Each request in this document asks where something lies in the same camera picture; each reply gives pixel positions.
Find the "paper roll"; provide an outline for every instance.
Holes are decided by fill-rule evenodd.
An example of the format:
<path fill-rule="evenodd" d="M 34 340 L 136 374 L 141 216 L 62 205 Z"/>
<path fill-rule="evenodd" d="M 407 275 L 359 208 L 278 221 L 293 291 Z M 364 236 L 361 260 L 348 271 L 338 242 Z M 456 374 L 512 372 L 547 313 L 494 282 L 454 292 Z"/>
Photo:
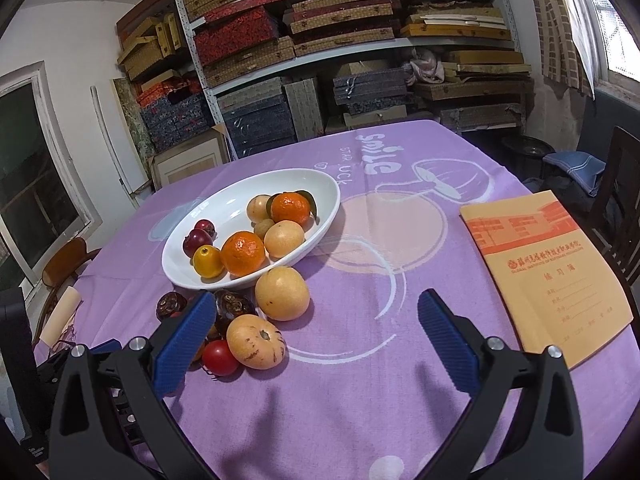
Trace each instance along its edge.
<path fill-rule="evenodd" d="M 42 330 L 40 340 L 49 347 L 55 345 L 81 301 L 80 293 L 72 286 L 68 286 Z"/>

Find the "mandarin orange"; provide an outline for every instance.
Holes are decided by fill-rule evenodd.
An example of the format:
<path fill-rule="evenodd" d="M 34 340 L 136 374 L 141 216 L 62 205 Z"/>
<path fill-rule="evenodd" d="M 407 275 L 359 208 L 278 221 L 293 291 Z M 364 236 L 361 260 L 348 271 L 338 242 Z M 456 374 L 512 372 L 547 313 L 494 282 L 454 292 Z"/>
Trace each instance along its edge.
<path fill-rule="evenodd" d="M 260 269 L 265 258 L 262 240 L 249 231 L 231 235 L 220 251 L 220 259 L 225 269 L 240 277 Z"/>
<path fill-rule="evenodd" d="M 281 193 L 271 202 L 271 218 L 273 221 L 282 222 L 290 220 L 304 226 L 311 215 L 311 206 L 308 200 L 298 193 Z"/>

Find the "oval white plate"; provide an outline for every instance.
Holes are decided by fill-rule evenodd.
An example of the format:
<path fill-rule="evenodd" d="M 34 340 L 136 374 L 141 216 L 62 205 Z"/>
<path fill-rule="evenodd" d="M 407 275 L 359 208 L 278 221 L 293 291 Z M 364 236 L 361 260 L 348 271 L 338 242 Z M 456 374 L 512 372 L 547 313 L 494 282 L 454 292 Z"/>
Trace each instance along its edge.
<path fill-rule="evenodd" d="M 261 269 L 242 278 L 225 272 L 216 280 L 205 280 L 193 269 L 189 258 L 182 251 L 182 242 L 198 220 L 207 219 L 213 222 L 218 233 L 213 245 L 221 249 L 232 234 L 238 231 L 253 232 L 254 228 L 246 215 L 246 206 L 254 196 L 299 189 L 304 189 L 314 196 L 318 206 L 318 222 L 306 230 L 305 242 L 295 251 L 279 260 L 267 258 Z M 175 285 L 192 290 L 247 288 L 254 285 L 267 270 L 273 267 L 290 267 L 309 254 L 326 234 L 339 207 L 338 183 L 322 171 L 277 170 L 251 176 L 210 196 L 182 219 L 164 245 L 162 270 Z"/>

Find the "notebook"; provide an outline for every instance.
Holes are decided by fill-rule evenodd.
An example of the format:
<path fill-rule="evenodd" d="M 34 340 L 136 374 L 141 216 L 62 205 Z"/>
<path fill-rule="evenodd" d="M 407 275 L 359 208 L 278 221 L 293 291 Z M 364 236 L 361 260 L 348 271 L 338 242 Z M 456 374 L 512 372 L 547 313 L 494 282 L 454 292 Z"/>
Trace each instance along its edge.
<path fill-rule="evenodd" d="M 569 368 L 632 320 L 620 282 L 551 191 L 460 208 L 522 347 L 562 349 Z"/>

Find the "purple tablecloth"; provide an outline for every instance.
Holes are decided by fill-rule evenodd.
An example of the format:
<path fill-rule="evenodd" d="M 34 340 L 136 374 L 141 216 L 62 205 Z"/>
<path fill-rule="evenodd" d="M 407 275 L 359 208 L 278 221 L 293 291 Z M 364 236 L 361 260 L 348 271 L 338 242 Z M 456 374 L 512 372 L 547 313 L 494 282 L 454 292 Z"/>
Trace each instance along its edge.
<path fill-rule="evenodd" d="M 413 479 L 443 443 L 468 396 L 455 390 L 417 321 L 435 288 L 452 311 L 512 348 L 516 337 L 460 205 L 527 193 L 503 167 L 430 121 L 302 142 L 162 189 L 82 274 L 77 341 L 125 344 L 158 326 L 172 284 L 161 254 L 199 201 L 253 174 L 316 168 L 334 177 L 342 209 L 321 245 L 296 265 L 312 305 L 279 323 L 284 365 L 231 383 L 203 370 L 166 399 L 184 433 L 223 479 Z M 585 473 L 614 443 L 640 399 L 640 352 L 630 329 L 572 372 Z M 481 462 L 491 461 L 511 396 Z"/>

